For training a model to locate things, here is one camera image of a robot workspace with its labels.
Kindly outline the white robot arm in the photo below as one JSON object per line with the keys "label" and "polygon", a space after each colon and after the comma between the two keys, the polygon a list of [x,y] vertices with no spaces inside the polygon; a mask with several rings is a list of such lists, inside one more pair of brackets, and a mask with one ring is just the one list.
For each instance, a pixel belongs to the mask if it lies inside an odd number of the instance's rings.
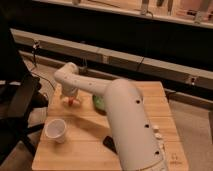
{"label": "white robot arm", "polygon": [[116,152],[123,171],[169,171],[150,120],[143,95],[127,79],[106,80],[81,76],[67,63],[54,73],[65,96],[78,89],[103,98]]}

